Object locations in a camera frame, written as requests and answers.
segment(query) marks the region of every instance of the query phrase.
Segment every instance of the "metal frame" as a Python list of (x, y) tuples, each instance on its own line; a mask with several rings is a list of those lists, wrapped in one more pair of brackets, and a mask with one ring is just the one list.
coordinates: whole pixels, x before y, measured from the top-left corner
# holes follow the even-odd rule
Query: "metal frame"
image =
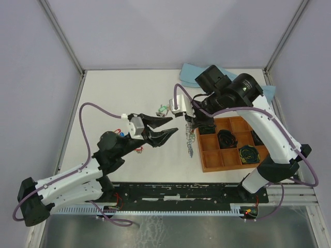
[[(56, 16), (54, 12), (51, 9), (50, 4), (47, 0), (37, 0), (38, 3), (41, 5), (46, 17), (50, 21), (51, 25), (53, 26), (55, 32), (57, 33), (61, 43), (63, 44), (65, 50), (68, 52), (68, 55), (71, 57), (74, 65), (76, 66), (76, 69), (81, 74), (80, 79), (80, 85), (78, 88), (78, 92), (74, 101), (74, 106), (72, 108), (70, 121), (68, 124), (68, 128), (65, 134), (64, 143), (62, 150), (58, 157), (58, 162), (56, 164), (54, 174), (56, 174), (60, 167), (61, 163), (63, 161), (65, 149), (67, 147), (67, 143), (69, 140), (70, 131), (72, 128), (73, 120), (76, 114), (76, 110), (78, 108), (79, 99), (82, 93), (82, 89), (84, 86), (84, 81), (86, 78), (86, 72), (84, 71), (83, 67), (81, 66), (79, 60), (77, 59), (73, 49), (71, 48), (64, 32), (62, 31)], [(272, 67), (274, 66), (277, 58), (279, 57), (282, 49), (284, 48), (286, 42), (288, 41), (289, 37), (293, 33), (294, 28), (298, 24), (301, 16), (303, 15), (304, 11), (307, 9), (307, 6), (309, 4), (310, 0), (302, 0), (301, 4), (299, 5), (298, 9), (296, 10), (290, 24), (287, 26), (285, 32), (283, 33), (281, 39), (279, 40), (276, 49), (274, 50), (272, 56), (270, 57), (270, 60), (268, 61), (267, 65), (265, 66), (263, 72), (264, 77), (267, 85), (273, 85), (272, 78), (270, 75), (270, 71)], [(273, 108), (278, 116), (278, 118), (281, 120), (281, 122), (286, 126), (284, 116), (282, 115), (281, 107), (279, 102), (277, 101), (277, 98), (273, 101)], [(307, 211), (309, 213), (310, 222), (317, 240), (317, 243), (319, 247), (331, 247), (331, 239), (329, 236), (329, 232), (327, 231), (323, 216), (321, 214), (320, 207), (317, 202), (317, 198), (315, 196), (314, 190), (312, 188), (304, 187), (302, 185), (285, 185), (286, 195), (283, 202), (284, 206), (307, 206)], [(281, 196), (281, 188), (277, 185), (271, 186), (267, 189), (270, 203), (265, 204), (267, 205), (276, 205), (277, 202), (279, 202), (280, 196)], [(33, 248), (33, 247), (39, 247), (41, 242), (42, 233), (44, 230), (45, 222), (31, 227), (28, 234), (28, 239), (26, 242), (25, 247)]]

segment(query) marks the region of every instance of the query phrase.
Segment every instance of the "gray floor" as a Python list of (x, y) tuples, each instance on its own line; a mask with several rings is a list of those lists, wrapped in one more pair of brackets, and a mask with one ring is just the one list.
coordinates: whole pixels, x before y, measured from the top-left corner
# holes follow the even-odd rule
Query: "gray floor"
[[(260, 215), (272, 211), (260, 207)], [(53, 215), (40, 247), (317, 247), (305, 207), (283, 207), (275, 216), (244, 223), (238, 217), (125, 216), (138, 223), (117, 227), (84, 215)]]

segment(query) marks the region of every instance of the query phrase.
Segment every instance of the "wooden box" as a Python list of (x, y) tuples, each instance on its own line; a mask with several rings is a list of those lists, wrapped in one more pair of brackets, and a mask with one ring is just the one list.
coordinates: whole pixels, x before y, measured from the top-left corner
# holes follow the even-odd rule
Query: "wooden box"
[[(197, 129), (200, 159), (203, 172), (219, 172), (232, 169), (256, 168), (258, 164), (242, 164), (239, 149), (245, 145), (254, 146), (260, 154), (262, 162), (269, 154), (264, 145), (255, 145), (252, 128), (241, 117), (216, 118), (215, 133), (200, 134)], [(238, 140), (237, 148), (220, 149), (217, 134), (220, 130), (231, 131)]]

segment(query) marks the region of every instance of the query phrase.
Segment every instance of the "wooden organizer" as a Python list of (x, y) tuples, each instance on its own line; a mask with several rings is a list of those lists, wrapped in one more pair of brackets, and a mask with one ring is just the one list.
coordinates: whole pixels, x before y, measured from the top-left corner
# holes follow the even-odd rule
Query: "wooden organizer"
[[(213, 134), (200, 134), (197, 129), (200, 159), (203, 172), (219, 172), (232, 169), (256, 168), (258, 164), (242, 164), (239, 149), (245, 145), (254, 146), (262, 162), (269, 154), (265, 146), (256, 146), (251, 134), (252, 128), (241, 117), (216, 118)], [(217, 134), (220, 130), (231, 131), (238, 140), (237, 148), (220, 149)]]

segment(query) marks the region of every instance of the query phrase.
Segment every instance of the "blue object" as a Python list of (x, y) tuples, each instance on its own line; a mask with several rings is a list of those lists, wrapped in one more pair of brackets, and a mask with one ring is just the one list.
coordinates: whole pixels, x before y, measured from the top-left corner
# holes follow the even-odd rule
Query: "blue object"
[[(197, 76), (199, 76), (204, 70), (206, 70), (208, 67), (201, 68), (198, 66), (193, 66), (190, 64), (184, 64), (182, 67), (182, 70), (179, 74), (179, 79), (182, 81), (182, 85), (185, 87), (190, 87), (190, 88), (200, 88), (200, 86), (197, 84), (195, 79)], [(233, 74), (231, 72), (226, 71), (225, 69), (221, 67), (217, 67), (223, 74), (227, 75), (229, 79), (232, 81), (234, 80), (237, 75)], [(263, 89), (263, 94), (267, 98), (267, 101), (269, 104), (271, 104), (272, 99), (275, 96), (276, 92), (276, 87), (275, 86), (261, 86)]]

